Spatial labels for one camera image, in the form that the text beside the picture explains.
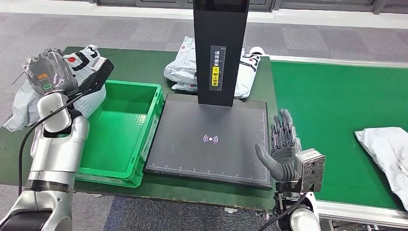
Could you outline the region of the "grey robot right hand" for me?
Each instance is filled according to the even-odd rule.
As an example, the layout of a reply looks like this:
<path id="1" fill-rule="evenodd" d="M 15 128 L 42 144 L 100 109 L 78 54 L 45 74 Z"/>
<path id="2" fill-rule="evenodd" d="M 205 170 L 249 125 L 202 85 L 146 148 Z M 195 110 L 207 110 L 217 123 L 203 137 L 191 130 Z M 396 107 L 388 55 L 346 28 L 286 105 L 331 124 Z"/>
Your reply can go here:
<path id="1" fill-rule="evenodd" d="M 272 148 L 269 152 L 264 145 L 255 145 L 258 159 L 268 169 L 276 181 L 299 180 L 299 173 L 294 168 L 295 154 L 302 150 L 297 138 L 292 116 L 287 109 L 280 109 L 274 116 L 275 124 L 271 126 Z"/>

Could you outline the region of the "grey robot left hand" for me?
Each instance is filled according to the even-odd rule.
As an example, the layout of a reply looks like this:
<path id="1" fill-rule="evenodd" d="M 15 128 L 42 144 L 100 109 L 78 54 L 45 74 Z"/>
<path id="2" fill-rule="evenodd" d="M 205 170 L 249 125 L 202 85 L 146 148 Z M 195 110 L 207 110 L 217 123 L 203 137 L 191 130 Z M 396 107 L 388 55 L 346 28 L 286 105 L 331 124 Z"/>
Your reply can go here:
<path id="1" fill-rule="evenodd" d="M 31 87 L 39 95 L 55 91 L 69 95 L 78 89 L 78 82 L 59 48 L 48 48 L 27 58 L 23 69 Z"/>

